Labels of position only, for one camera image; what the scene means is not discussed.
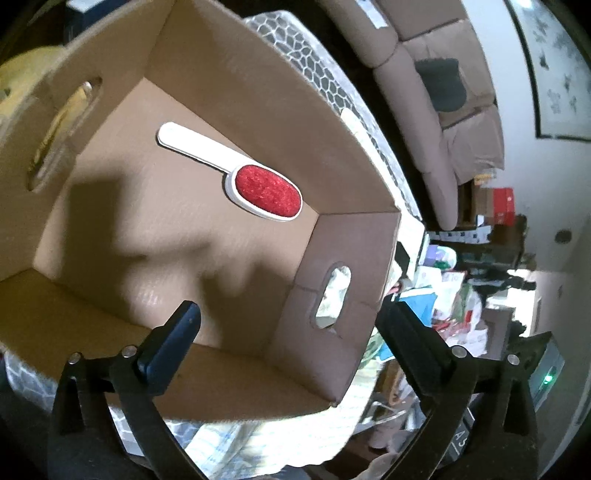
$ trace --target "white wall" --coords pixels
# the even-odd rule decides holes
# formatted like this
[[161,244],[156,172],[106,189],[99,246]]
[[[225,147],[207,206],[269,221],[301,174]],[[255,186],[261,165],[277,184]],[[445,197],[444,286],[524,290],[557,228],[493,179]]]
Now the white wall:
[[[564,273],[536,273],[542,315],[535,333],[552,331],[565,364],[538,411],[540,467],[556,460],[578,430],[575,424],[589,392],[591,363],[591,219]],[[562,286],[563,295],[558,297]]]
[[[538,268],[562,270],[591,212],[591,144],[536,139],[527,64],[504,2],[462,1],[488,61],[505,138],[505,170],[492,186],[514,188]],[[573,231],[568,245],[554,242],[563,228]]]

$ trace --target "framed picture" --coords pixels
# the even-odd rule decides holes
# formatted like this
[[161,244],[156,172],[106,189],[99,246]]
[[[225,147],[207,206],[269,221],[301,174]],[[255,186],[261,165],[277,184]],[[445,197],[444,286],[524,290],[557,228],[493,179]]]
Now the framed picture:
[[542,0],[505,0],[523,45],[539,138],[591,142],[589,56]]

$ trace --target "paper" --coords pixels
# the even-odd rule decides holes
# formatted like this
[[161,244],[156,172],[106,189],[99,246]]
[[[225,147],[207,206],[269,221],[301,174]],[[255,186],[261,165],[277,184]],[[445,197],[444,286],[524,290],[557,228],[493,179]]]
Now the paper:
[[371,0],[355,0],[361,7],[361,10],[365,12],[365,15],[371,20],[375,28],[384,28],[388,26],[388,22],[384,16],[379,12]]

